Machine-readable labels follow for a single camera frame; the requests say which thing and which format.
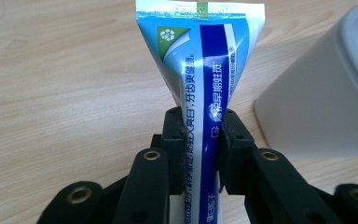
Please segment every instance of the blue toothpaste tube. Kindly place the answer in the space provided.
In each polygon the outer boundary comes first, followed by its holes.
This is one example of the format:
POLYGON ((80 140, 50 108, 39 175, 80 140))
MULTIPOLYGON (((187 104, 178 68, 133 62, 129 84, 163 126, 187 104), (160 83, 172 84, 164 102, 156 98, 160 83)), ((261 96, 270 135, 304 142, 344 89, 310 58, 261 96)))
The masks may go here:
POLYGON ((186 126, 186 190, 175 223, 221 223, 217 135, 264 5, 137 0, 136 19, 186 126))

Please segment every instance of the wood grain surface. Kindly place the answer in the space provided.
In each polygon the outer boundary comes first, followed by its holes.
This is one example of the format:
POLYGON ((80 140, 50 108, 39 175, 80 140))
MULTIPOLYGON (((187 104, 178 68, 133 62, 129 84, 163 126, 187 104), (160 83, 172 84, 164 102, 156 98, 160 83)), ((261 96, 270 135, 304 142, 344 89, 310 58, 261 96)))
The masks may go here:
MULTIPOLYGON (((229 105, 260 147, 258 94, 358 1, 264 3, 265 28, 229 105)), ((174 102, 134 10, 133 0, 0 0, 0 223, 36 223, 76 181, 119 180, 161 132, 174 102)), ((327 192, 358 183, 358 158, 292 162, 327 192)), ((223 198, 224 222, 247 223, 243 198, 223 198)))

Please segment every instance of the white container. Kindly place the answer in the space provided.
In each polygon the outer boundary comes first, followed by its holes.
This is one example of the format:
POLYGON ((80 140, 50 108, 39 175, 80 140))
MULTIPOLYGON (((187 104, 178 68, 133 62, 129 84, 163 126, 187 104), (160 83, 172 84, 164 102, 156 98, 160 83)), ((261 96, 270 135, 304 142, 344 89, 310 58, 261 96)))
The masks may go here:
POLYGON ((289 157, 358 156, 358 6, 255 102, 269 146, 289 157))

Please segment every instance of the blue label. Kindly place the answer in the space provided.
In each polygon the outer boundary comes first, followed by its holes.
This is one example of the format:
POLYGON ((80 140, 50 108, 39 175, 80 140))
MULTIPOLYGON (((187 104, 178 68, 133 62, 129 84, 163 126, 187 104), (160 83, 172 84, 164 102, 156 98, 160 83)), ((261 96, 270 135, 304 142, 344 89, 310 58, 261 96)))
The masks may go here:
POLYGON ((204 74, 200 223, 217 223, 217 135, 227 108, 229 60, 225 26, 201 25, 204 74))

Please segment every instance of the green logo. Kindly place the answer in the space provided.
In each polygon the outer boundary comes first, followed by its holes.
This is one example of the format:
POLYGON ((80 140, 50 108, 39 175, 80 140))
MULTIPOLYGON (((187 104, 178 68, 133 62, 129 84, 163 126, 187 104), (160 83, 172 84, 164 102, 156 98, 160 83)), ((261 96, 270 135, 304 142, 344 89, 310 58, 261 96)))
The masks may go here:
POLYGON ((170 46, 187 31, 188 28, 182 27, 159 26, 157 28, 158 53, 162 61, 170 46))

